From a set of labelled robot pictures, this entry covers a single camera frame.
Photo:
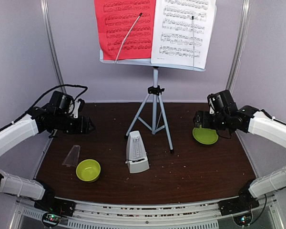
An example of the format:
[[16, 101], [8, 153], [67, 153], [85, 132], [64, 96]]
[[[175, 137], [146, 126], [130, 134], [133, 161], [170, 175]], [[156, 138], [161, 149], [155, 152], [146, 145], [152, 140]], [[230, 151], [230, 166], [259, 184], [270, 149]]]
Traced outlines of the clear metronome cover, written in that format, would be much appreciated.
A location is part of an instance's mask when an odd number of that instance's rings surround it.
[[62, 165], [67, 167], [77, 167], [80, 155], [81, 146], [73, 145], [67, 156], [65, 157]]

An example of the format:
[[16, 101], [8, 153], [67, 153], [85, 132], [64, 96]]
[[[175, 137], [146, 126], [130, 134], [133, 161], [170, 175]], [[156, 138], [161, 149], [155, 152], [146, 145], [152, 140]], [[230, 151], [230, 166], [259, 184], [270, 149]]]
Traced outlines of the white folding music stand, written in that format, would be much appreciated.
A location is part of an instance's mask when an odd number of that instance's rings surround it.
[[[183, 69], [183, 70], [191, 70], [191, 71], [198, 71], [198, 72], [204, 72], [205, 69], [202, 68], [195, 68], [194, 65], [192, 66], [183, 66], [183, 65], [176, 65], [176, 64], [160, 64], [159, 66], [152, 64], [150, 59], [129, 59], [129, 60], [122, 60], [121, 64], [129, 64], [129, 65], [141, 65], [141, 66], [151, 66], [153, 67], [153, 85], [147, 88], [147, 94], [142, 101], [136, 115], [134, 116], [130, 126], [128, 127], [128, 130], [124, 136], [125, 139], [127, 139], [130, 136], [130, 132], [133, 129], [134, 124], [136, 121], [140, 121], [142, 124], [144, 124], [154, 135], [157, 132], [165, 129], [166, 135], [169, 143], [169, 148], [171, 154], [174, 153], [174, 147], [169, 131], [169, 125], [166, 118], [165, 108], [163, 104], [162, 99], [162, 92], [164, 92], [164, 89], [161, 88], [158, 85], [158, 77], [159, 77], [159, 68], [160, 67], [166, 67], [166, 68], [175, 68], [175, 69]], [[149, 97], [152, 97], [152, 124], [147, 124], [141, 117], [141, 111], [143, 110], [147, 100]]]

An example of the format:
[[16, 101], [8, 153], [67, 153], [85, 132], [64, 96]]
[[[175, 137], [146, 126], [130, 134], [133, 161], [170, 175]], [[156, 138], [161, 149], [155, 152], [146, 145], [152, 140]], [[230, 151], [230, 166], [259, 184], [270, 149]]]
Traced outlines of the white metronome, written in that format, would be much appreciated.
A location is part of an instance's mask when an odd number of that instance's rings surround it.
[[129, 133], [126, 146], [126, 161], [130, 174], [141, 173], [150, 168], [143, 139], [139, 131]]

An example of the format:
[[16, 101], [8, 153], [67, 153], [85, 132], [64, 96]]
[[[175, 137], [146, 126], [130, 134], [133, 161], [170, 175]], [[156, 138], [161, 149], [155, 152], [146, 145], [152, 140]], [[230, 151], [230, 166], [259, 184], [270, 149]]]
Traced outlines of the white sheet music page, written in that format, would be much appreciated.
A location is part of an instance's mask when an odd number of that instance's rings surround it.
[[215, 21], [214, 0], [158, 0], [152, 64], [204, 69]]

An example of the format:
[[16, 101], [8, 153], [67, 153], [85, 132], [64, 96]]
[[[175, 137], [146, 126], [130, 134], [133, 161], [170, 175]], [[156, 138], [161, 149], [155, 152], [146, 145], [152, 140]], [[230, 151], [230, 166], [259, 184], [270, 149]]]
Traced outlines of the red sheet music page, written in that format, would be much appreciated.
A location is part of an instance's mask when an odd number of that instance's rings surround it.
[[155, 5], [154, 0], [94, 2], [105, 60], [151, 58]]

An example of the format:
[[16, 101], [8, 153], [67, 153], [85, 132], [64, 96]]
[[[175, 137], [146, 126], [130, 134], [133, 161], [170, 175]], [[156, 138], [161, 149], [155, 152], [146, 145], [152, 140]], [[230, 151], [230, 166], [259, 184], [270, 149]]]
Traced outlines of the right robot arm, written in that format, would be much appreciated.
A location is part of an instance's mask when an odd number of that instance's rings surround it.
[[[195, 127], [215, 131], [236, 130], [266, 138], [286, 148], [286, 123], [277, 120], [264, 109], [246, 105], [238, 108], [229, 90], [224, 90], [207, 97], [209, 111], [197, 111], [193, 117]], [[272, 191], [286, 188], [286, 166], [264, 177], [250, 181], [247, 187], [239, 191], [235, 199], [238, 210], [246, 210], [253, 198], [258, 198]]]

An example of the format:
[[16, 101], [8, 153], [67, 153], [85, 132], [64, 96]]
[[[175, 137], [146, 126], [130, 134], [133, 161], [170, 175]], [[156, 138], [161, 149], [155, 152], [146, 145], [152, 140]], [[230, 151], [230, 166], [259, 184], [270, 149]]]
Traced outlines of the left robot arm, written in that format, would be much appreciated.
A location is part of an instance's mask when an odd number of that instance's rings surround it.
[[[79, 97], [54, 91], [50, 101], [43, 107], [33, 106], [20, 118], [0, 130], [0, 157], [24, 140], [44, 131], [55, 130], [66, 134], [89, 134], [95, 130], [91, 118], [79, 115], [84, 101]], [[49, 212], [59, 208], [59, 201], [51, 195], [44, 184], [21, 178], [0, 169], [0, 193], [22, 196], [40, 203]]]

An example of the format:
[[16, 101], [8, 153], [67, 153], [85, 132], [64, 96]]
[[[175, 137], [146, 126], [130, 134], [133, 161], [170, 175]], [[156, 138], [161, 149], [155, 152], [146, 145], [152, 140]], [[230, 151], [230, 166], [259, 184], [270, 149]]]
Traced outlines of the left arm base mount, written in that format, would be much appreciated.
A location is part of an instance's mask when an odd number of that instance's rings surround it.
[[41, 183], [45, 193], [41, 200], [34, 201], [34, 207], [56, 215], [72, 217], [76, 205], [75, 202], [56, 198], [53, 188], [40, 180], [37, 181]]

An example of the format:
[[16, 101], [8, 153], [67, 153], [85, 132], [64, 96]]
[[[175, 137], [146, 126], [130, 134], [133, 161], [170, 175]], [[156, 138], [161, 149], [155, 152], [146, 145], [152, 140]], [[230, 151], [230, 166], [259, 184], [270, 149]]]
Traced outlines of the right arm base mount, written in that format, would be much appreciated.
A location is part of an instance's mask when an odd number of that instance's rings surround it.
[[251, 210], [259, 206], [257, 198], [254, 198], [249, 192], [253, 179], [249, 180], [238, 192], [238, 197], [221, 200], [218, 206], [222, 216]]

